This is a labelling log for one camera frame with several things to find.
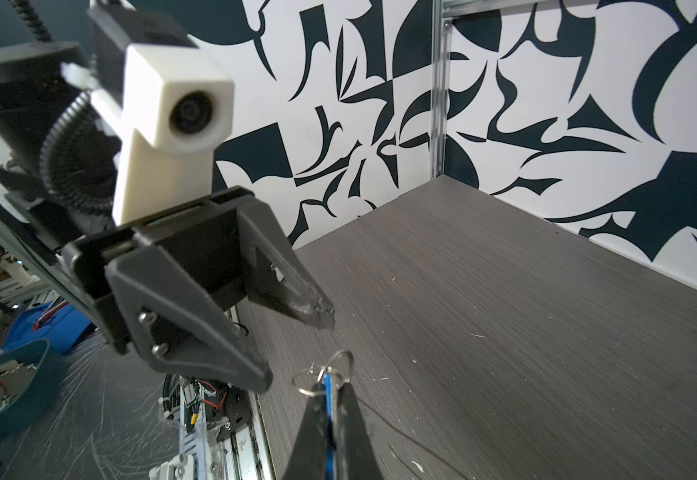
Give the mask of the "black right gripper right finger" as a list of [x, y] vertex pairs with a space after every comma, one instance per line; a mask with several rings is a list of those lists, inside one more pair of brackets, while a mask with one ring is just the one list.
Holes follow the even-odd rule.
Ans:
[[383, 479], [354, 387], [332, 394], [332, 478]]

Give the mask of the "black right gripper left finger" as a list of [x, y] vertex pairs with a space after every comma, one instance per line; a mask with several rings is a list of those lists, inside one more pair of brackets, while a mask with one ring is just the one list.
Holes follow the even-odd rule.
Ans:
[[315, 383], [316, 395], [308, 398], [300, 429], [284, 470], [284, 480], [324, 480], [328, 472], [328, 410], [324, 385]]

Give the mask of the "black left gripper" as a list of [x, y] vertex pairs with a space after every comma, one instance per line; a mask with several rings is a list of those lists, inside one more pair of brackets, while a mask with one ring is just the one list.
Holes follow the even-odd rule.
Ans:
[[274, 374], [226, 317], [250, 301], [318, 329], [334, 304], [300, 262], [268, 204], [242, 187], [82, 236], [64, 267], [120, 354], [156, 372], [220, 380], [256, 393]]

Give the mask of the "perforated metal crescent plate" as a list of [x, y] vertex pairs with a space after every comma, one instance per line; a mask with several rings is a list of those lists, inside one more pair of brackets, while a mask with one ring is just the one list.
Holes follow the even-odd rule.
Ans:
[[359, 408], [376, 458], [390, 474], [409, 479], [467, 479], [430, 449], [394, 428], [367, 402], [360, 400]]

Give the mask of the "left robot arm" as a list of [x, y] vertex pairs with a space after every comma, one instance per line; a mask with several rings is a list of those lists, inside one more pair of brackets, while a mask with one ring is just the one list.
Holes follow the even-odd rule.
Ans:
[[274, 210], [218, 188], [218, 160], [280, 149], [270, 129], [232, 136], [234, 80], [170, 15], [122, 1], [88, 8], [92, 50], [12, 9], [32, 41], [0, 47], [0, 167], [30, 251], [56, 260], [94, 324], [150, 368], [256, 393], [272, 369], [232, 324], [244, 300], [334, 327], [334, 304]]

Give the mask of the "teal plastic bin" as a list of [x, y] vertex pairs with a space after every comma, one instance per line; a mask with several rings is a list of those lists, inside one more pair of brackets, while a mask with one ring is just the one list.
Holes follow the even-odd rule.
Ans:
[[28, 427], [54, 405], [64, 374], [64, 356], [45, 339], [0, 355], [0, 439]]

